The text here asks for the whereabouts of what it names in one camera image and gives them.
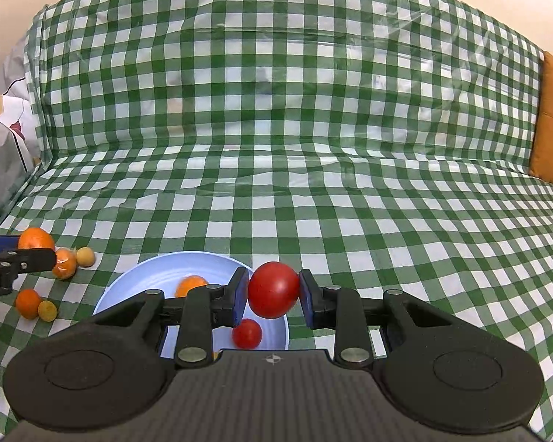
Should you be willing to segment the large red tomato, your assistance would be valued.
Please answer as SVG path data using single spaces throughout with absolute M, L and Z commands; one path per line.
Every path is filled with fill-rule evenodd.
M 299 293 L 299 275 L 282 262 L 264 263 L 247 286 L 251 310 L 266 319 L 285 315 L 296 304 Z

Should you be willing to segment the tangerine in plate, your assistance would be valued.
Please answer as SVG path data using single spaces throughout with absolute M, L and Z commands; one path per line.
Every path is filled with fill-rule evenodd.
M 188 292 L 193 288 L 206 286 L 209 283 L 201 276 L 187 276 L 178 284 L 174 292 L 175 297 L 186 297 Z

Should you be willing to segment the small orange tangerine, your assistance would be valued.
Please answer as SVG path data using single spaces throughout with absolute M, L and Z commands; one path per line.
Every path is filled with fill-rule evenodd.
M 14 300 L 14 307 L 18 314 L 25 319 L 34 320 L 39 316 L 39 305 L 42 298 L 35 290 L 27 288 L 21 290 Z

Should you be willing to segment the light blue plate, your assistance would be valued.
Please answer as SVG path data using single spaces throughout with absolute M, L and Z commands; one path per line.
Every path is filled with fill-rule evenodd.
M 200 276 L 208 283 L 226 285 L 242 265 L 236 259 L 211 252 L 173 252 L 152 257 L 118 277 L 105 290 L 94 312 L 101 312 L 151 288 L 161 290 L 166 298 L 172 298 L 181 281 L 188 276 Z M 259 350 L 289 348 L 289 325 L 285 316 L 265 319 L 247 307 L 244 317 L 255 320 L 261 326 Z

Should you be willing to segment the small red tomato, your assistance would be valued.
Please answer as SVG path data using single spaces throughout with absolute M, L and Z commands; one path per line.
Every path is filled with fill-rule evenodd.
M 245 318 L 233 328 L 232 341 L 235 347 L 245 350 L 256 349 L 261 344 L 262 329 L 253 319 Z

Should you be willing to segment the small yellow round fruit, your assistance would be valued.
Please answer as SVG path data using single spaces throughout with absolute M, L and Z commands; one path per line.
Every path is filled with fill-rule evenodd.
M 50 300 L 43 300 L 38 306 L 39 318 L 44 322 L 53 322 L 58 317 L 59 310 Z

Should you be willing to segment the wrapped orange tangerine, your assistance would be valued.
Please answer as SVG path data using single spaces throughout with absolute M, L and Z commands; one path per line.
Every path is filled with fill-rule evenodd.
M 58 280 L 69 280 L 77 272 L 76 254 L 65 248 L 56 250 L 56 265 L 53 267 L 53 275 Z

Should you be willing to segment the grey white patterned blanket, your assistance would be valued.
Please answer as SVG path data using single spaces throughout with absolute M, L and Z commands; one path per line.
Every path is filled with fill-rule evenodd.
M 0 68 L 0 213 L 35 170 L 41 155 L 24 56 L 25 41 L 20 40 Z

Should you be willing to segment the green white checkered cloth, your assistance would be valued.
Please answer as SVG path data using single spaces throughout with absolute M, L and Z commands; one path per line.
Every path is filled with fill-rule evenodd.
M 399 287 L 525 348 L 553 439 L 553 185 L 529 174 L 545 54 L 456 0 L 60 0 L 22 47 L 39 164 L 0 233 L 91 269 L 0 299 L 4 369 L 143 260 L 279 260 L 365 297 Z

